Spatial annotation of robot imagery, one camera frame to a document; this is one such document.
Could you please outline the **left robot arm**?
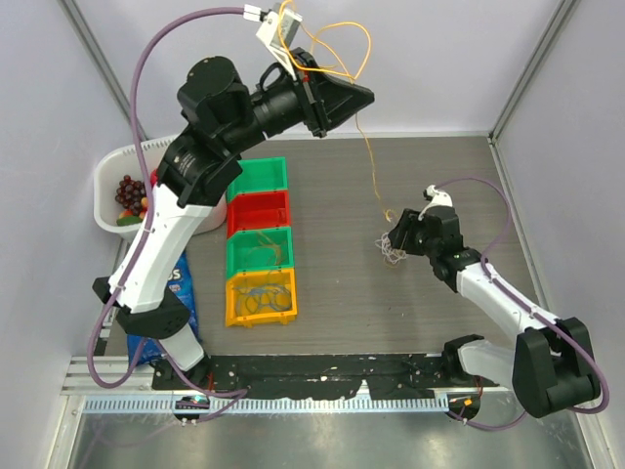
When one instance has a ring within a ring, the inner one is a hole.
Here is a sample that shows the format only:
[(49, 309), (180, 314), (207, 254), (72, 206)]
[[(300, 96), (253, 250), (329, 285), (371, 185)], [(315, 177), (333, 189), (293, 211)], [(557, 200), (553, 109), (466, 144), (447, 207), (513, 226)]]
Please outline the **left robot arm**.
[(243, 152), (300, 123), (318, 138), (373, 104), (372, 90), (319, 71), (313, 56), (294, 51), (303, 70), (284, 65), (271, 84), (255, 92), (243, 84), (233, 62), (215, 56), (196, 63), (177, 99), (187, 121), (157, 167), (148, 211), (126, 257), (93, 289), (129, 335), (153, 339), (186, 389), (200, 388), (208, 376), (204, 349), (188, 324), (190, 312), (168, 288), (175, 264), (201, 222), (242, 174)]

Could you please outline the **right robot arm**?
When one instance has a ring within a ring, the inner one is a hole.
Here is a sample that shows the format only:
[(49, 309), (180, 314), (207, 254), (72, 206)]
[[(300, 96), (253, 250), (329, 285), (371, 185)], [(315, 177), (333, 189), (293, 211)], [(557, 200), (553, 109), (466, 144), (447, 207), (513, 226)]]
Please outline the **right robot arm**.
[(446, 343), (447, 357), (440, 363), (446, 382), (461, 386), (475, 375), (485, 377), (512, 390), (535, 418), (606, 408), (609, 390), (586, 325), (577, 318), (563, 320), (521, 295), (465, 245), (453, 207), (404, 210), (389, 240), (394, 249), (428, 258), (435, 277), (478, 306), (514, 343), (512, 349), (500, 348), (480, 336)]

